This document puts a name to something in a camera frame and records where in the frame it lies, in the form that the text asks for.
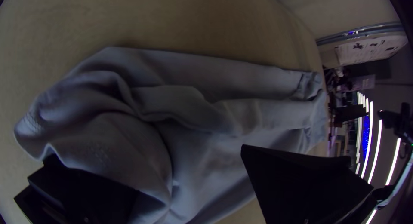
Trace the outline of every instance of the poster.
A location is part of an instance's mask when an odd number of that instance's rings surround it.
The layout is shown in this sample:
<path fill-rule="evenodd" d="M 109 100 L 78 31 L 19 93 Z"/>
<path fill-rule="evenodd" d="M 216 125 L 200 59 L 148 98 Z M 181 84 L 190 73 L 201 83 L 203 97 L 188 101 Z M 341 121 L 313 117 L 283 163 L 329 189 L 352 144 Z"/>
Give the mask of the poster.
<path fill-rule="evenodd" d="M 407 43 L 403 35 L 384 36 L 345 43 L 335 47 L 341 66 L 387 59 Z"/>

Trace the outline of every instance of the ceiling light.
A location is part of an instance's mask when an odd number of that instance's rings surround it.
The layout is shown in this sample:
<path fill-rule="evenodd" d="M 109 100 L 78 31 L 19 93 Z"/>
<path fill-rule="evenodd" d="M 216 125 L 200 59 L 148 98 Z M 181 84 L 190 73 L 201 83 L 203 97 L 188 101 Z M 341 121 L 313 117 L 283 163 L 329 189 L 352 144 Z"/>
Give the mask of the ceiling light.
<path fill-rule="evenodd" d="M 374 215 L 376 214 L 377 209 L 373 210 L 373 213 L 371 213 L 369 219 L 367 220 L 366 224 L 370 224 L 371 220 L 373 219 Z"/>
<path fill-rule="evenodd" d="M 383 120 L 380 120 L 379 121 L 379 135 L 377 136 L 376 153 L 374 154 L 373 167 L 371 168 L 370 177 L 369 177 L 369 180 L 367 181 L 369 184 L 371 183 L 371 179 L 373 178 L 374 170 L 376 169 L 377 157 L 379 156 L 380 141 L 382 139 L 382 125 L 383 125 Z"/>
<path fill-rule="evenodd" d="M 397 143 L 396 143 L 395 156 L 393 157 L 393 163 L 391 163 L 391 168 L 390 168 L 390 172 L 388 173 L 386 185 L 390 184 L 391 176 L 393 175 L 393 172 L 395 170 L 397 156 L 399 154 L 400 142 L 401 142 L 401 139 L 398 138 Z"/>

